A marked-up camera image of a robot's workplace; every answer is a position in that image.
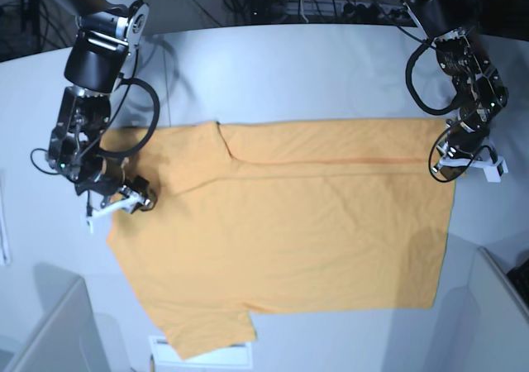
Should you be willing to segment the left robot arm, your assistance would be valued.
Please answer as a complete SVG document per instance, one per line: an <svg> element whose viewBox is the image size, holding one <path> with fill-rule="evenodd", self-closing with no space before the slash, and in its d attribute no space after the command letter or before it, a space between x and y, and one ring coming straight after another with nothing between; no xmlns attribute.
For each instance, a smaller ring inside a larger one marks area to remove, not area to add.
<svg viewBox="0 0 529 372"><path fill-rule="evenodd" d="M467 0L399 1L426 36L407 61L407 90L426 114L453 115L431 147L428 170L432 178L449 183L475 168L484 172L488 182L500 182L508 166L493 146L490 129L507 105L508 90L480 40L473 9ZM437 63L455 89L455 96L443 108L424 103L412 81L415 64L428 49L435 51Z"/></svg>

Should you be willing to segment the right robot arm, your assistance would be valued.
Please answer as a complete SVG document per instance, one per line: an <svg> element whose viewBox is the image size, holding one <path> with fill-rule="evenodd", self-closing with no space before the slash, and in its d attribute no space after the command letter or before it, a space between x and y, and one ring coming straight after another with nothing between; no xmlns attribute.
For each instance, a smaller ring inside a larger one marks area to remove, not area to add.
<svg viewBox="0 0 529 372"><path fill-rule="evenodd" d="M101 207L87 209L88 217L122 209L133 213L154 208L157 196L147 179L130 177L126 164L152 137L160 118L160 100L145 81L125 78L126 59L136 55L149 16L143 0L56 0L75 15L78 33L67 60L60 112L50 134L46 161L58 175L74 185L78 195L102 196ZM128 150L111 152L101 147L103 134L116 112L112 92L125 86L143 88L154 104L144 138Z"/></svg>

